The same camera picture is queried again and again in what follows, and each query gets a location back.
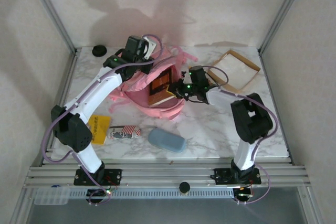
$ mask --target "marble surface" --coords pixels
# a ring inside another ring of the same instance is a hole
[[[217,60],[227,50],[233,49],[245,56],[256,65],[261,63],[254,47],[183,47],[183,50],[196,56],[197,64],[209,65]],[[83,47],[75,68],[71,88],[67,100],[73,99],[98,73],[107,57],[114,54],[118,48],[108,48],[108,53],[96,58],[91,53],[91,47]],[[196,63],[188,60],[184,68]],[[264,104],[274,111],[270,92],[263,71],[245,88],[245,94],[257,92]],[[135,139],[107,139],[104,146],[94,148],[100,158],[217,158],[234,157],[237,151],[239,136],[236,132],[229,102],[225,108],[212,105],[186,102],[181,114],[172,121],[151,118],[136,107],[121,105],[113,113],[109,107],[113,104],[106,98],[98,106],[95,114],[112,117],[111,125],[139,125],[142,136]],[[184,137],[186,149],[182,153],[172,153],[152,146],[147,137],[149,132],[159,127]],[[257,157],[288,157],[287,148],[281,130],[275,136],[264,141]],[[52,158],[61,158],[67,148],[55,140]]]

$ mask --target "black round cap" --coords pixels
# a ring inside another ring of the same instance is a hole
[[[181,193],[186,194],[190,191],[190,185],[187,182],[182,182],[180,183],[179,189]]]
[[[107,53],[107,48],[103,45],[93,47],[92,54],[96,57],[102,57]]]

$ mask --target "pink backpack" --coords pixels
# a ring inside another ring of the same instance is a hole
[[[157,51],[153,53],[151,57],[155,59],[158,55],[159,52]],[[181,65],[185,63],[187,59],[198,61],[196,57],[184,52],[181,47],[164,46],[160,60],[154,63],[149,74],[137,72],[130,80],[126,81],[109,94],[109,98],[113,101],[123,99],[121,102],[114,103],[109,111],[112,113],[116,106],[133,103],[139,110],[149,116],[168,118],[169,120],[175,118],[182,110],[184,100],[173,98],[154,108],[149,108],[149,84],[158,77],[162,71],[171,66],[173,81],[177,81],[182,77]]]

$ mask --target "brown book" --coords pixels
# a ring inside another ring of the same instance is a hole
[[[165,101],[174,98],[174,95],[167,91],[168,86],[171,83],[172,68],[168,68],[149,84],[149,107],[157,106]]]

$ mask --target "yellow card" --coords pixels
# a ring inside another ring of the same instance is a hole
[[[92,115],[89,119],[89,129],[92,132],[92,144],[103,145],[107,130],[110,127],[111,117],[105,115]]]

